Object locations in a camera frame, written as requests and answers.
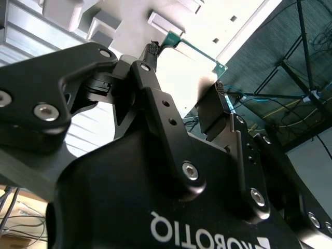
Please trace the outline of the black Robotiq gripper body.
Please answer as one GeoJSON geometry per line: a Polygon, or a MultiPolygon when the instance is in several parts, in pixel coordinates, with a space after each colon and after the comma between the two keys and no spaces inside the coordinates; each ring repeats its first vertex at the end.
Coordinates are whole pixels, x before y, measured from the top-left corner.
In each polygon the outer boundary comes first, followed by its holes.
{"type": "Polygon", "coordinates": [[[276,210],[256,225],[234,205],[233,162],[192,139],[206,189],[182,201],[155,138],[137,131],[73,161],[47,209],[49,248],[300,248],[276,210]]]}

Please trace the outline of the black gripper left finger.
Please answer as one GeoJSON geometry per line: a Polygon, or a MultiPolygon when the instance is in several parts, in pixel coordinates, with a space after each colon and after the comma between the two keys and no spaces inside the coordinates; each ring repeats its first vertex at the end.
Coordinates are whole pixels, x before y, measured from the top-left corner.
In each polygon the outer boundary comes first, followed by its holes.
{"type": "Polygon", "coordinates": [[[104,102],[115,108],[115,140],[137,131],[156,139],[179,199],[205,189],[192,140],[147,62],[127,65],[87,43],[2,67],[1,90],[10,99],[1,104],[3,181],[51,200],[61,174],[78,159],[64,141],[72,118],[104,102]]]}

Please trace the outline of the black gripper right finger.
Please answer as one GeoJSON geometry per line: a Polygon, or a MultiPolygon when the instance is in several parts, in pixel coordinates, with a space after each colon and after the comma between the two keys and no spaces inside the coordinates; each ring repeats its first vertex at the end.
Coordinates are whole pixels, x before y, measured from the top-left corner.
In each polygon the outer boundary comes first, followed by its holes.
{"type": "Polygon", "coordinates": [[[250,136],[245,120],[230,110],[219,82],[198,88],[195,105],[207,140],[224,148],[236,164],[240,202],[257,220],[282,209],[299,237],[330,237],[331,218],[296,172],[289,158],[263,134],[250,136]]]}

